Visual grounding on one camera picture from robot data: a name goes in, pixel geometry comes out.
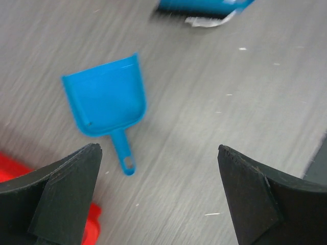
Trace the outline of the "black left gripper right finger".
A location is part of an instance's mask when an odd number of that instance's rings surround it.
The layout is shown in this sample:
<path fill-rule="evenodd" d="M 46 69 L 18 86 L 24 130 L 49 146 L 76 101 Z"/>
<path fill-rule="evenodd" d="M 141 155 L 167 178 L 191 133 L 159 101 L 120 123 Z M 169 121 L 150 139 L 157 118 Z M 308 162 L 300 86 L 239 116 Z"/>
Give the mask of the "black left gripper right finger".
<path fill-rule="evenodd" d="M 238 244 L 326 244 L 326 186 L 226 145 L 218 166 Z"/>

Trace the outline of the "blue plastic dustpan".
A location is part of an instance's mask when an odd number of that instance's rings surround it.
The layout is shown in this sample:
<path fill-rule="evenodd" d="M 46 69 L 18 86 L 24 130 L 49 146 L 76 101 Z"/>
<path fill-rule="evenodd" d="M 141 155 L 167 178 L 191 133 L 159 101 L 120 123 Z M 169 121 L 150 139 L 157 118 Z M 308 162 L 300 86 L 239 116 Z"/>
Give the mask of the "blue plastic dustpan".
<path fill-rule="evenodd" d="M 145 115 L 146 93 L 138 54 L 62 76 L 77 128 L 88 137 L 110 136 L 123 173 L 136 163 L 126 129 Z"/>

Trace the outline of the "blue hand brush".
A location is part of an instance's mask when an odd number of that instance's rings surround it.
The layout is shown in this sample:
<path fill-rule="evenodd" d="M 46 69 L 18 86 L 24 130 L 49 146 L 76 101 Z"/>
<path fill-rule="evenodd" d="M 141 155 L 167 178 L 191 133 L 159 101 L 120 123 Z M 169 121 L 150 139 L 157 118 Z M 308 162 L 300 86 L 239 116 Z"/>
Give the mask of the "blue hand brush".
<path fill-rule="evenodd" d="M 243 11 L 253 2 L 254 0 L 164 0 L 159 1 L 154 13 L 166 16 L 224 19 L 234 11 Z"/>

